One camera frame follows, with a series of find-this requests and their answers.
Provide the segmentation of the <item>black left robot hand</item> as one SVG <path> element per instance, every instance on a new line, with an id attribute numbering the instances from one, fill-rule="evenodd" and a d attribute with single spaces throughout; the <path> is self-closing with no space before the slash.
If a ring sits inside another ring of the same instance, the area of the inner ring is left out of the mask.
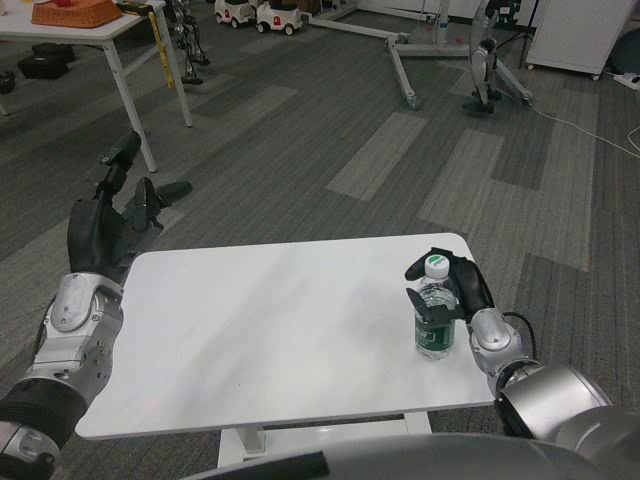
<path id="1" fill-rule="evenodd" d="M 133 260 L 148 251 L 164 231 L 159 215 L 193 191 L 188 181 L 156 187 L 143 177 L 125 209 L 117 211 L 113 199 L 124 186 L 140 146 L 136 131 L 122 136 L 100 156 L 100 164 L 108 171 L 94 195 L 73 205 L 67 230 L 72 273 L 98 274 L 122 284 Z"/>

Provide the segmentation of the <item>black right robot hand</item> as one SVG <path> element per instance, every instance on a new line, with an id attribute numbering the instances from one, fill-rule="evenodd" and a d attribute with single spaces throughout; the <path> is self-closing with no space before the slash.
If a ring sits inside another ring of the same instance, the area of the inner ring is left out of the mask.
<path id="1" fill-rule="evenodd" d="M 407 281 L 421 280 L 427 276 L 426 265 L 430 256 L 437 256 L 438 260 L 446 259 L 449 262 L 449 272 L 446 277 L 452 286 L 456 306 L 449 310 L 444 306 L 428 307 L 426 301 L 420 298 L 419 293 L 407 288 L 407 294 L 417 313 L 427 315 L 427 322 L 434 327 L 442 327 L 454 320 L 464 320 L 467 324 L 480 311 L 495 308 L 493 296 L 478 267 L 478 265 L 466 257 L 456 256 L 453 252 L 437 247 L 431 248 L 426 254 L 416 260 L 405 272 Z"/>

